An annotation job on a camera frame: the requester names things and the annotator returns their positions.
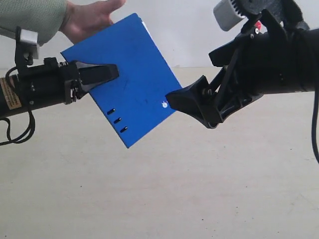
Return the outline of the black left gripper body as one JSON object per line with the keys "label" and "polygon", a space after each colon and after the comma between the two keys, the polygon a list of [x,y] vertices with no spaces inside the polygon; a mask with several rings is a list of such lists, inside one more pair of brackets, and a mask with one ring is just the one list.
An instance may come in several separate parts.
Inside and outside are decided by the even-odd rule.
{"label": "black left gripper body", "polygon": [[29,105],[48,107],[72,103],[75,98],[71,91],[78,87],[79,80],[79,69],[74,62],[45,58],[42,65],[29,68]]}

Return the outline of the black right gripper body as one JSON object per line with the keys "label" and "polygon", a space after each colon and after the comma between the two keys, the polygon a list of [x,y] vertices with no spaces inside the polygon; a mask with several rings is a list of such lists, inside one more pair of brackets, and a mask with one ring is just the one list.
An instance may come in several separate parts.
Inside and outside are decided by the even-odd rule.
{"label": "black right gripper body", "polygon": [[293,92],[293,41],[283,33],[251,31],[210,52],[221,70],[210,83],[208,124],[223,123],[263,95]]}

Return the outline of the green sleeved forearm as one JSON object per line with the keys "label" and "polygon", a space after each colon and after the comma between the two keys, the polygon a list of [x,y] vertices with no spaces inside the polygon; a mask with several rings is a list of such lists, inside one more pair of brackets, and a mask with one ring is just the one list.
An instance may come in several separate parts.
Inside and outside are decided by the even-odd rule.
{"label": "green sleeved forearm", "polygon": [[16,28],[38,33],[38,43],[49,42],[63,25],[66,0],[2,0],[0,34],[15,39]]}

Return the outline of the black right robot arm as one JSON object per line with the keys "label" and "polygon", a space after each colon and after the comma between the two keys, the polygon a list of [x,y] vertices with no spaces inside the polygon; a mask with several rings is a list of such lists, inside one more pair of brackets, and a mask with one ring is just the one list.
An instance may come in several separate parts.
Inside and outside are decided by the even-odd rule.
{"label": "black right robot arm", "polygon": [[293,0],[222,0],[213,15],[224,31],[243,21],[239,34],[209,53],[220,68],[172,91],[172,109],[207,128],[267,94],[313,92],[319,85],[319,31],[310,29]]}

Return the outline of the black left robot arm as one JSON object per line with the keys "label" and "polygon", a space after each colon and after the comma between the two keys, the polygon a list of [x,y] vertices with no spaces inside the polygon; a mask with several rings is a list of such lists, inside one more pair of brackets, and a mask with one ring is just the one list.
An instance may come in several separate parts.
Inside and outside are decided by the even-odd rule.
{"label": "black left robot arm", "polygon": [[92,89],[119,77],[115,64],[86,64],[44,59],[0,80],[0,115],[10,117],[57,104],[69,105]]}

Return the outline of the person's open bare hand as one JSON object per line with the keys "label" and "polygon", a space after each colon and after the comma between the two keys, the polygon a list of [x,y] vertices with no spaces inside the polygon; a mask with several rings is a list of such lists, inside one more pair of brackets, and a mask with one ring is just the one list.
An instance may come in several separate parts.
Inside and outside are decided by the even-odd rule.
{"label": "person's open bare hand", "polygon": [[80,5],[68,0],[59,31],[76,44],[113,25],[111,14],[125,3],[124,0],[99,0]]}

